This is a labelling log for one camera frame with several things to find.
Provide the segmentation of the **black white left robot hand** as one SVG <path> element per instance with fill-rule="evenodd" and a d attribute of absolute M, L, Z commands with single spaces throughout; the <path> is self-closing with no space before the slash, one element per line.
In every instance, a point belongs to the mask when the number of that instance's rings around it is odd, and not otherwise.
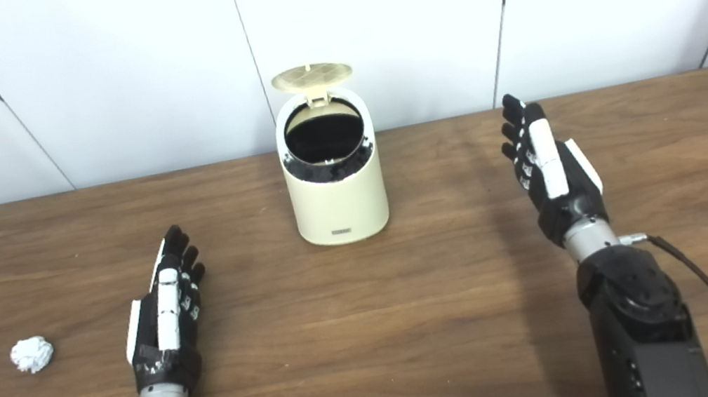
<path fill-rule="evenodd" d="M 192 391 L 202 375 L 198 350 L 200 283 L 205 265 L 178 224 L 166 231 L 152 269 L 149 292 L 132 303 L 126 355 L 136 391 L 176 384 Z"/>

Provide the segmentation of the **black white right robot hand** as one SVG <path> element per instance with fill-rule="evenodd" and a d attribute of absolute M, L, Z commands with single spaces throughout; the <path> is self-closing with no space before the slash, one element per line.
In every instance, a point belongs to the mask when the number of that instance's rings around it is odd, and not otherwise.
<path fill-rule="evenodd" d="M 532 200 L 545 237 L 562 248 L 575 224 L 608 221 L 601 179 L 572 139 L 555 138 L 542 106 L 510 94 L 502 106 L 507 141 L 501 151 Z"/>

